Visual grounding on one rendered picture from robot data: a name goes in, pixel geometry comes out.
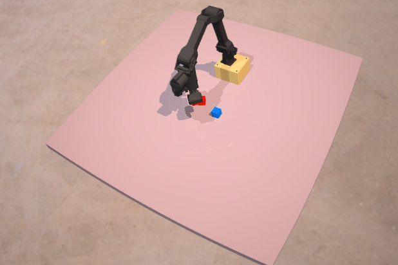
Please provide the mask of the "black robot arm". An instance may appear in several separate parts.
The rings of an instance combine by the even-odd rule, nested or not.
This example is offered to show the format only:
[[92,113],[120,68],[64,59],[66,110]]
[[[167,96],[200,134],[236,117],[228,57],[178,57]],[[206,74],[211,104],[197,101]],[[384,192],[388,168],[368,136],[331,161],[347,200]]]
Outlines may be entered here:
[[[186,84],[189,80],[196,77],[195,65],[197,64],[198,46],[202,40],[208,24],[212,23],[214,32],[218,39],[216,50],[222,53],[223,64],[231,66],[237,61],[234,58],[237,55],[238,49],[234,47],[233,42],[228,39],[223,24],[224,12],[223,9],[208,6],[204,8],[201,14],[196,18],[196,24],[192,30],[187,44],[181,49],[175,64],[177,74],[170,80],[172,92],[175,96],[181,96],[182,93],[188,92]],[[179,66],[182,64],[183,66]]]

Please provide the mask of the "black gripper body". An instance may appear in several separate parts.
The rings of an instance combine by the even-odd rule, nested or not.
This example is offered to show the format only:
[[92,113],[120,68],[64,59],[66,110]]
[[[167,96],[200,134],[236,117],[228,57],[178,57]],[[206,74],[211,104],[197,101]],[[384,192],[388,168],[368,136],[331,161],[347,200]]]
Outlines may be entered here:
[[197,76],[194,79],[189,80],[185,86],[187,90],[189,90],[189,94],[187,96],[189,105],[203,102],[202,94],[196,89],[199,88]]

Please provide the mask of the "blue cube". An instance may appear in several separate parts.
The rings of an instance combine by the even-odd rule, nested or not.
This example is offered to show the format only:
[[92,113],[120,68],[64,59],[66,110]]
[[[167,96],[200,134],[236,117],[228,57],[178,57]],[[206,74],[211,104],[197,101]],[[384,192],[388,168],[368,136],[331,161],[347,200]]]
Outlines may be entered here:
[[214,107],[214,109],[211,111],[212,117],[219,118],[222,114],[222,109]]

